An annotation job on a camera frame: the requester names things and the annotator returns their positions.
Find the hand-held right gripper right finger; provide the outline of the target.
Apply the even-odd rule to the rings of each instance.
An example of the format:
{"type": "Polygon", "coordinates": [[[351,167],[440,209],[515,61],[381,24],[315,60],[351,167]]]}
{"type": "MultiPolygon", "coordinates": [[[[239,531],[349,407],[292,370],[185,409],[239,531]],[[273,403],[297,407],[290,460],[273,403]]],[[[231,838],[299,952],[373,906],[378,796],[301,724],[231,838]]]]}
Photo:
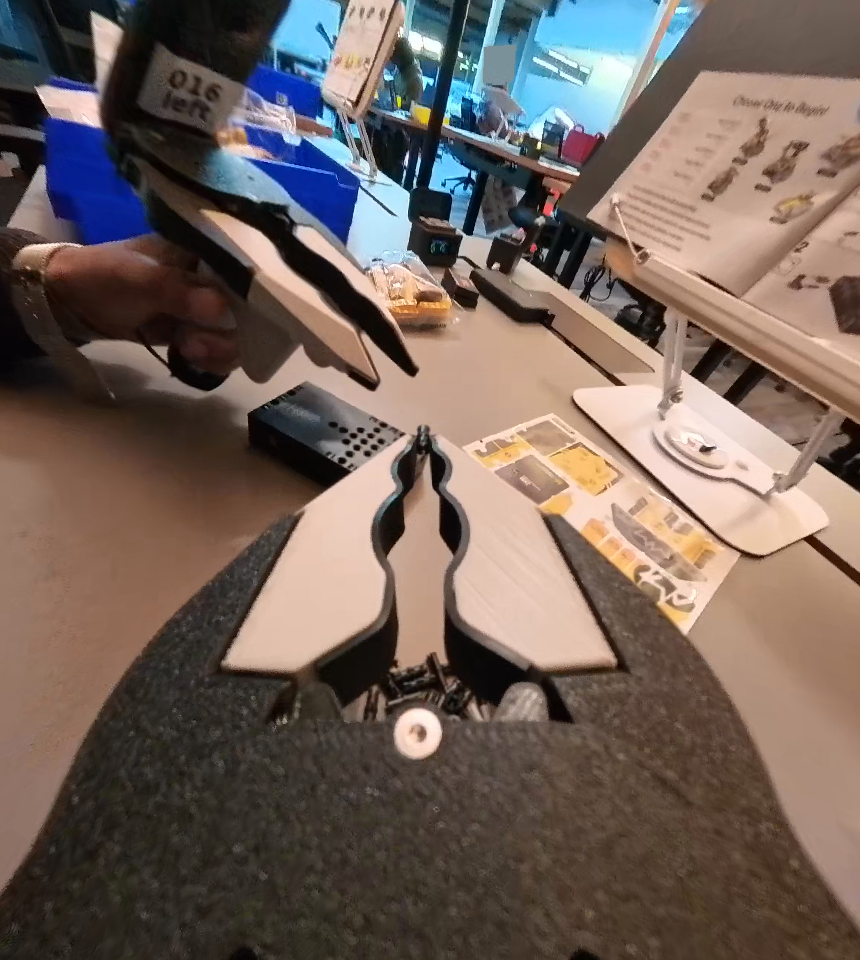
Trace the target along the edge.
{"type": "Polygon", "coordinates": [[[521,682],[611,671],[618,657],[550,519],[523,494],[441,436],[428,447],[444,575],[449,666],[498,702],[521,682]]]}

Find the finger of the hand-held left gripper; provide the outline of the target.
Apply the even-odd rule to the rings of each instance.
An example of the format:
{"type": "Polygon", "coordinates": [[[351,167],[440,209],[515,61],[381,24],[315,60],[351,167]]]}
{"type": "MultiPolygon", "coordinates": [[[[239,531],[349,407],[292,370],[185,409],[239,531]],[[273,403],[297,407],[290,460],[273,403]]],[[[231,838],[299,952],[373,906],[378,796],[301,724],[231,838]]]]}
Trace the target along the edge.
{"type": "Polygon", "coordinates": [[[248,291],[235,316],[242,370],[251,381],[267,383],[302,348],[316,366],[378,388],[380,378],[361,335],[285,263],[267,237],[212,209],[201,211],[199,226],[248,270],[248,291]]]}
{"type": "Polygon", "coordinates": [[[405,375],[417,376],[419,367],[388,307],[342,246],[314,226],[296,223],[286,241],[286,262],[405,375]]]}

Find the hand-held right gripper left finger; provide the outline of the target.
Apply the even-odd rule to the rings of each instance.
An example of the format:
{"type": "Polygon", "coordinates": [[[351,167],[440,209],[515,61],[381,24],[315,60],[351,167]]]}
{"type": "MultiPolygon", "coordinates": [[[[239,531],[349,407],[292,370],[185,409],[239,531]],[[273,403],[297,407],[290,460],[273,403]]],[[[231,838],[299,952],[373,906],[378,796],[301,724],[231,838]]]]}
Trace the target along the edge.
{"type": "Polygon", "coordinates": [[[404,435],[314,499],[292,522],[221,660],[221,670],[358,698],[396,656],[388,554],[405,530],[403,501],[420,438],[404,435]]]}

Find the black perforated battery box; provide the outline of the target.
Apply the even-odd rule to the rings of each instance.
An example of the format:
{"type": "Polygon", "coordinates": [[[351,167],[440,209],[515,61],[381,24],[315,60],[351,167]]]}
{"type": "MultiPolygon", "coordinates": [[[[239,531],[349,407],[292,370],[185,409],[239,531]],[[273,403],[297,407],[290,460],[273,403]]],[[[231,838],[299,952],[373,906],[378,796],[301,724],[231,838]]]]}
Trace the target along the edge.
{"type": "Polygon", "coordinates": [[[304,382],[251,410],[247,435],[255,450],[327,488],[368,465],[404,432],[304,382]]]}

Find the pile of black connector pins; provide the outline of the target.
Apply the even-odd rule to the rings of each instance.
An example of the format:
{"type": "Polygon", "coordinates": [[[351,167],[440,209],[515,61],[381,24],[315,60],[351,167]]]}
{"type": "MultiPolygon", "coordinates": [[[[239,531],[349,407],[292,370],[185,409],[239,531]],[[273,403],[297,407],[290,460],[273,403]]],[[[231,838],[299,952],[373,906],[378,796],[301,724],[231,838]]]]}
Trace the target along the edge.
{"type": "Polygon", "coordinates": [[[418,708],[461,722],[487,722],[495,710],[432,653],[413,666],[394,661],[381,679],[341,710],[340,718],[348,723],[382,723],[418,708]]]}

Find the person's left hand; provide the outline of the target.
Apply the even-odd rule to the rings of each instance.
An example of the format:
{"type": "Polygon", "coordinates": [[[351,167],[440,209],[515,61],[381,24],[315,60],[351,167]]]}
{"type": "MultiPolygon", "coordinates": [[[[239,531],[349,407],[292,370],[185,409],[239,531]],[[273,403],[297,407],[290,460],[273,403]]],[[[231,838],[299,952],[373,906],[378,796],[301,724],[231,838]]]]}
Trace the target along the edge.
{"type": "Polygon", "coordinates": [[[97,339],[174,347],[193,368],[228,376],[240,366],[230,305],[196,258],[157,236],[64,246],[44,273],[58,307],[97,339]]]}

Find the clear bag of yellow parts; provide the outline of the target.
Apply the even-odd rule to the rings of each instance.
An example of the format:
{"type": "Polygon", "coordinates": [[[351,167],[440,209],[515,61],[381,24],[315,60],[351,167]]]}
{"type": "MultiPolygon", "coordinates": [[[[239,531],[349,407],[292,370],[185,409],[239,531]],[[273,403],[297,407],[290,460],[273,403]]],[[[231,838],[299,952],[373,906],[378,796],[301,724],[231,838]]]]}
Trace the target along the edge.
{"type": "Polygon", "coordinates": [[[366,273],[401,330],[441,330],[456,322],[450,295],[415,253],[385,252],[370,259],[366,273]]]}

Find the clear plastic bag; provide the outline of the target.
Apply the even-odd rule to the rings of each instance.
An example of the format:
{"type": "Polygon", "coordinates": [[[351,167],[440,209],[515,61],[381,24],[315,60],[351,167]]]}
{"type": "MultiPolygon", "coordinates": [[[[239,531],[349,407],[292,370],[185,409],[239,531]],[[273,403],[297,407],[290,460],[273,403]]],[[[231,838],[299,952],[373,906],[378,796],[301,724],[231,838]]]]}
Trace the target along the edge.
{"type": "Polygon", "coordinates": [[[293,109],[268,102],[248,88],[217,132],[222,150],[256,162],[293,163],[301,141],[293,109]]]}

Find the blue storage bin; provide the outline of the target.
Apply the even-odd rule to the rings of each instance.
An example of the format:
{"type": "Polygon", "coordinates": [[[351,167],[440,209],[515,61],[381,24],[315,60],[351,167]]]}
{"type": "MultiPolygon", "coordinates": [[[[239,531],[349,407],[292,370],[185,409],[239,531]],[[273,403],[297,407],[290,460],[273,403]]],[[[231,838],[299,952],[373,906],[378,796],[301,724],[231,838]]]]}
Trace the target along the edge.
{"type": "MultiPolygon", "coordinates": [[[[143,233],[144,210],[106,149],[96,88],[52,77],[36,93],[48,114],[45,165],[54,215],[73,224],[86,245],[143,233]]],[[[348,239],[360,193],[348,169],[293,131],[244,123],[240,111],[230,121],[229,135],[233,154],[269,175],[340,241],[348,239]]]]}

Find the black charging case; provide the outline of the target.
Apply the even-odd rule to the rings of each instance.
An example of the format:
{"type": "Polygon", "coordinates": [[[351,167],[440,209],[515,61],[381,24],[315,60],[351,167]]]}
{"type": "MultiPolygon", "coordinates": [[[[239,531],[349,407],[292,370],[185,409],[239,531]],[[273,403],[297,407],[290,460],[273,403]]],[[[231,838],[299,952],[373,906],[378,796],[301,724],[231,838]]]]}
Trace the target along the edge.
{"type": "Polygon", "coordinates": [[[459,258],[463,234],[450,222],[452,201],[448,192],[429,187],[414,187],[410,193],[406,250],[427,267],[451,268],[459,258]]]}

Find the yellow grey sticker sheet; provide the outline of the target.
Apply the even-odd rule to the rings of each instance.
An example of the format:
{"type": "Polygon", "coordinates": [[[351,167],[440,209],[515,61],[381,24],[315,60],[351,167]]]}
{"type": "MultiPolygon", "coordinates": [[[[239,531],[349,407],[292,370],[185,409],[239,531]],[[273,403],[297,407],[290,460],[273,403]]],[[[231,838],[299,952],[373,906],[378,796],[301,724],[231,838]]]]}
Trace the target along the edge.
{"type": "Polygon", "coordinates": [[[569,523],[684,634],[738,561],[736,550],[554,414],[463,450],[569,523]]]}

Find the black charger adapter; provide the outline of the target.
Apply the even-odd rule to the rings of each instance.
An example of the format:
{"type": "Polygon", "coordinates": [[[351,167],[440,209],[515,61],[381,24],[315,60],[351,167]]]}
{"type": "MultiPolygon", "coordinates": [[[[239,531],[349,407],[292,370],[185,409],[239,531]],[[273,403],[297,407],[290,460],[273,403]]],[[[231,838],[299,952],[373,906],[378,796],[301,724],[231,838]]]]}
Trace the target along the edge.
{"type": "Polygon", "coordinates": [[[523,256],[530,250],[531,241],[525,233],[516,231],[493,237],[486,256],[486,269],[504,276],[511,275],[523,256]]]}

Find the black flat power bank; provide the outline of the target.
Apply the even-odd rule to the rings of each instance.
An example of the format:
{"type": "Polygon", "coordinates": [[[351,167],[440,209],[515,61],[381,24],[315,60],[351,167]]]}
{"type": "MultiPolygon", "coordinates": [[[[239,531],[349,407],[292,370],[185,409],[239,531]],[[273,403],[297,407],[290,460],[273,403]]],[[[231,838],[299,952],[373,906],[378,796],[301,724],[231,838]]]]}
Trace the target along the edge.
{"type": "Polygon", "coordinates": [[[514,323],[549,327],[555,314],[537,294],[497,270],[471,269],[470,281],[480,297],[514,323]]]}

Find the background wooden desk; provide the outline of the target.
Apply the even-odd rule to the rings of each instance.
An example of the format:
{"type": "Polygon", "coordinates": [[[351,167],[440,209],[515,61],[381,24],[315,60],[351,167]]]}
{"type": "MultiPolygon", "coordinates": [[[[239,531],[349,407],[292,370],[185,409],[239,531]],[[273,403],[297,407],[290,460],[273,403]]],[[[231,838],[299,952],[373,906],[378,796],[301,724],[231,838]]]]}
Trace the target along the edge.
{"type": "MultiPolygon", "coordinates": [[[[403,130],[410,141],[402,185],[428,186],[431,173],[421,173],[421,153],[428,136],[425,124],[408,114],[384,111],[378,107],[368,113],[368,122],[375,127],[393,126],[403,130]]],[[[470,199],[462,222],[465,235],[473,235],[479,219],[485,187],[491,182],[502,182],[524,192],[524,199],[540,209],[550,193],[565,194],[576,183],[580,170],[548,159],[522,156],[505,141],[495,140],[460,128],[444,125],[440,141],[445,141],[455,158],[476,174],[470,199]]]]}

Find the wooden background book stand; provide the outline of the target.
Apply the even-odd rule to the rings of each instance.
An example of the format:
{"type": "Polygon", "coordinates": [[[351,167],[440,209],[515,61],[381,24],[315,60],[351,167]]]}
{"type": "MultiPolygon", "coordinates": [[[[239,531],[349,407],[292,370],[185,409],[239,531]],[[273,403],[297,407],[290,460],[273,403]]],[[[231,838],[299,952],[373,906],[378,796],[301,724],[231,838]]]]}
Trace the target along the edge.
{"type": "Polygon", "coordinates": [[[347,2],[321,87],[351,152],[349,169],[371,183],[379,171],[364,119],[383,82],[404,20],[401,1],[347,2]]]}

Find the black pole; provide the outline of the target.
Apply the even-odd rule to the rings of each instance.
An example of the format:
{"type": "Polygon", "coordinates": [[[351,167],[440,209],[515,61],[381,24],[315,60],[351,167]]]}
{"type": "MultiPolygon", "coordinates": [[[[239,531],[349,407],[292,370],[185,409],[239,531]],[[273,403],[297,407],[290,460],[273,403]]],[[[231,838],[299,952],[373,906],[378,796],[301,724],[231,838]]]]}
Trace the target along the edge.
{"type": "Polygon", "coordinates": [[[470,1],[453,1],[435,83],[435,95],[429,122],[423,136],[416,188],[429,188],[442,138],[452,79],[460,53],[460,43],[471,6],[470,1]]]}

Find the grey wrist watch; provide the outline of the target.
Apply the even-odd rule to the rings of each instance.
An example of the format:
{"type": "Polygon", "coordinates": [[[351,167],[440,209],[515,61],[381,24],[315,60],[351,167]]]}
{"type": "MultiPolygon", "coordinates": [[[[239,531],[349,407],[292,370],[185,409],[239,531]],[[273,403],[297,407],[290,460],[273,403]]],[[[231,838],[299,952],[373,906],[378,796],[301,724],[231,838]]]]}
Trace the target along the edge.
{"type": "Polygon", "coordinates": [[[80,351],[96,336],[59,304],[48,292],[47,272],[52,259],[80,246],[67,242],[31,244],[12,260],[11,298],[30,340],[52,362],[56,372],[73,391],[88,402],[112,404],[115,395],[80,351]]]}

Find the white book stand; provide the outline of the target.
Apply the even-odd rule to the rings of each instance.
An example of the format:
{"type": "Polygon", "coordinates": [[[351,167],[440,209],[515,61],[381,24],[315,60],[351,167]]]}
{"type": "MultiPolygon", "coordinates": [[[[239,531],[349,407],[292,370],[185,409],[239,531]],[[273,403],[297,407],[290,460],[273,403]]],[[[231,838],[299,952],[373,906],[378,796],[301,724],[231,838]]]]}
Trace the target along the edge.
{"type": "Polygon", "coordinates": [[[727,546],[762,558],[828,525],[825,511],[799,485],[842,421],[860,426],[860,360],[783,328],[588,218],[703,72],[860,79],[860,2],[710,2],[563,204],[567,217],[606,235],[614,273],[665,306],[668,336],[660,388],[583,389],[573,401],[727,546]],[[768,465],[684,401],[687,323],[826,405],[814,436],[790,467],[768,465]],[[703,457],[701,442],[719,451],[703,457]]]}

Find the red storage bin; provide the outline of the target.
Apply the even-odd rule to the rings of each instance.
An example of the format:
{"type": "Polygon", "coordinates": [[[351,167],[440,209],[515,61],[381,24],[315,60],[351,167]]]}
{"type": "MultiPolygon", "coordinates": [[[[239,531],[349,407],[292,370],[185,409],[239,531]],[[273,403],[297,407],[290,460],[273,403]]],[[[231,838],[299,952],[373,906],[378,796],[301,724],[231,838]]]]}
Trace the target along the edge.
{"type": "Polygon", "coordinates": [[[562,163],[582,167],[604,143],[604,133],[590,133],[581,125],[572,126],[562,139],[559,159],[562,163]]]}

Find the instruction booklet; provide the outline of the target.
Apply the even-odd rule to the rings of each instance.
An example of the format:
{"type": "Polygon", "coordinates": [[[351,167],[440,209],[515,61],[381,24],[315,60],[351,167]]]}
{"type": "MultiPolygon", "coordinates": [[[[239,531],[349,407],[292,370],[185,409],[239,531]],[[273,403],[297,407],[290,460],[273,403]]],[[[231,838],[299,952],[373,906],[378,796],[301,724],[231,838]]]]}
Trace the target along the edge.
{"type": "Polygon", "coordinates": [[[860,78],[701,73],[588,218],[860,360],[860,78]]]}

